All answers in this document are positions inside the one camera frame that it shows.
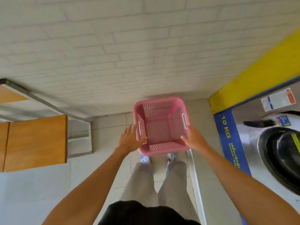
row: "washing machine door handle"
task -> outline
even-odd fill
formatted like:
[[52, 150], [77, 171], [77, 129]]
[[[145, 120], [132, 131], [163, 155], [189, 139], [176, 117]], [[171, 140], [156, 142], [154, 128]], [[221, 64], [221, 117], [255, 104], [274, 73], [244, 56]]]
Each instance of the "washing machine door handle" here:
[[269, 119], [269, 120], [260, 120], [260, 121], [244, 121], [244, 125], [254, 128], [266, 128], [275, 126], [275, 121]]

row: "person's left arm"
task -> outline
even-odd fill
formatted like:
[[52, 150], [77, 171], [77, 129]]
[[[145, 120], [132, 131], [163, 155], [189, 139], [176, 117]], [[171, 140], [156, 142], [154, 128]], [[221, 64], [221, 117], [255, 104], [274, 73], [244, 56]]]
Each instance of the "person's left arm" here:
[[137, 141], [136, 129], [136, 125], [132, 129], [131, 125], [125, 129], [119, 146], [112, 155], [62, 199], [42, 225], [92, 225], [94, 223], [123, 159], [131, 151], [137, 150], [147, 139], [143, 137]]

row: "person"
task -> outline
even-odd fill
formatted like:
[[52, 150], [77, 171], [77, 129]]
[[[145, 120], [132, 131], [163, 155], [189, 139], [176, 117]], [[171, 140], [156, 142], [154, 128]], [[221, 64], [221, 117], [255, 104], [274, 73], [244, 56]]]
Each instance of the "person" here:
[[[123, 159], [146, 140], [136, 139], [136, 125], [125, 129], [112, 155], [50, 212], [43, 225], [92, 225], [98, 216]], [[300, 215], [266, 186], [239, 170], [210, 147], [201, 133], [188, 126], [185, 143], [209, 162], [223, 188], [248, 225], [292, 225]], [[186, 190], [186, 166], [169, 155], [166, 179], [157, 194], [153, 167], [142, 157], [120, 201], [111, 204], [99, 225], [104, 224], [199, 224]]]

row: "white brick wall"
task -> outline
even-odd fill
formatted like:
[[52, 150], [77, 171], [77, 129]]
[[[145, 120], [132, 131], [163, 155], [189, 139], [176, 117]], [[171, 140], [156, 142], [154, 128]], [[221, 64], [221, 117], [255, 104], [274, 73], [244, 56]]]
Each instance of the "white brick wall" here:
[[0, 78], [85, 116], [126, 112], [158, 94], [205, 98], [300, 26], [300, 0], [0, 5]]

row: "washing machine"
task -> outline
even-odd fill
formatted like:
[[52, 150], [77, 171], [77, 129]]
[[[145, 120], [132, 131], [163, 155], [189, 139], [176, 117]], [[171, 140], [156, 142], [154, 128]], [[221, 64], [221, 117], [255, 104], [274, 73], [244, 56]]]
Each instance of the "washing machine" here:
[[300, 213], [300, 81], [214, 117], [225, 158]]

